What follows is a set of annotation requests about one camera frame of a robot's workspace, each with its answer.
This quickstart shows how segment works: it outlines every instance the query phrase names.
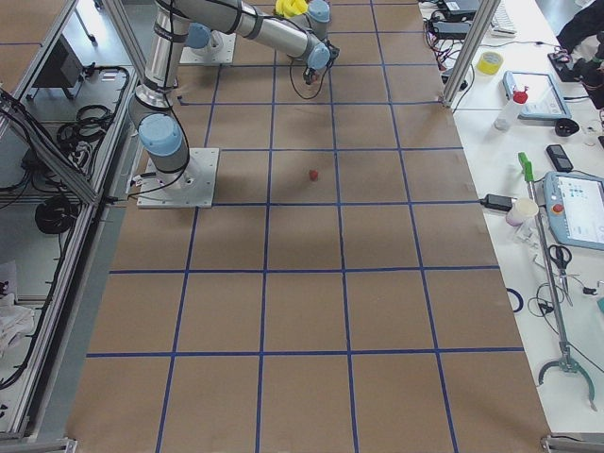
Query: scissors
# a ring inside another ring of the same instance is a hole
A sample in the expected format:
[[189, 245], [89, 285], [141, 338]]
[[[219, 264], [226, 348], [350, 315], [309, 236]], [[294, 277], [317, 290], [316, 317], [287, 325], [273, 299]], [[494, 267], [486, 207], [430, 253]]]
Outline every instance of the scissors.
[[568, 298], [568, 303], [572, 307], [573, 301], [571, 300], [568, 292], [568, 275], [566, 274], [566, 266], [568, 266], [568, 263], [571, 261], [571, 259], [573, 259], [573, 254], [570, 253], [570, 250], [563, 245], [551, 245], [547, 250], [549, 251], [549, 258], [554, 264], [556, 264], [556, 267], [558, 267], [562, 289], [566, 294], [566, 298]]

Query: blue plastic lid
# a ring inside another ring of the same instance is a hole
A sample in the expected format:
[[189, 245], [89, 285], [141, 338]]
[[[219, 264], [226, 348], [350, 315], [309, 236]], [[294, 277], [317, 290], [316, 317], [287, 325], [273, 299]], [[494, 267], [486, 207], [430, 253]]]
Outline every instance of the blue plastic lid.
[[139, 137], [149, 153], [160, 157], [172, 156], [182, 143], [182, 133], [176, 121], [161, 113], [141, 121]]
[[329, 22], [329, 5], [323, 0], [312, 0], [309, 3], [309, 16], [317, 22]]
[[193, 22], [189, 25], [189, 36], [185, 45], [192, 49], [203, 49], [210, 42], [210, 29]]
[[306, 64], [311, 69], [323, 69], [329, 62], [329, 57], [331, 57], [329, 49], [327, 49], [327, 46], [321, 42], [315, 45], [314, 49], [310, 51]]

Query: keyboard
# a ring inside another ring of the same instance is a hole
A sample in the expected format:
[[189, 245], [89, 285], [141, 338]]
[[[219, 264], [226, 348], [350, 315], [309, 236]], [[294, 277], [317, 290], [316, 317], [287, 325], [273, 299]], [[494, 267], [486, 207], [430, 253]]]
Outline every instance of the keyboard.
[[491, 21], [491, 35], [513, 38], [516, 36], [516, 32], [516, 26], [513, 24], [510, 16], [508, 16], [506, 6], [503, 3], [503, 0], [501, 0], [497, 7], [497, 11], [495, 11], [495, 15], [493, 16], [493, 20]]

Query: tape roll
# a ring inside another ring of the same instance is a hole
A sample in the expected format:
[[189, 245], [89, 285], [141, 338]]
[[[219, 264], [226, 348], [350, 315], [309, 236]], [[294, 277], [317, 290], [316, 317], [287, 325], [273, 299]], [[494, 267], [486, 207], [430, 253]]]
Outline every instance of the tape roll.
[[502, 64], [503, 57], [497, 54], [497, 52], [484, 52], [478, 60], [476, 69], [478, 69], [484, 74], [492, 76], [497, 71], [499, 71], [499, 68]]

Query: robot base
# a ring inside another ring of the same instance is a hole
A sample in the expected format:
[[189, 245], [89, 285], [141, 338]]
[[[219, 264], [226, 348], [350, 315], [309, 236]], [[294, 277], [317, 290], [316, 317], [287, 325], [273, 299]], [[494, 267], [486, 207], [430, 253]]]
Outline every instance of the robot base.
[[197, 55], [191, 47], [185, 47], [180, 57], [180, 64], [217, 66], [219, 64], [231, 64], [235, 54], [236, 35], [225, 35], [221, 33], [223, 46], [218, 52], [208, 51], [206, 54]]
[[[159, 189], [139, 196], [139, 208], [211, 208], [216, 185], [218, 169], [218, 148], [191, 148], [189, 166], [173, 187]], [[151, 159], [147, 162], [145, 172], [155, 172], [156, 168]], [[143, 180], [141, 192], [152, 191], [160, 187], [156, 178]]]

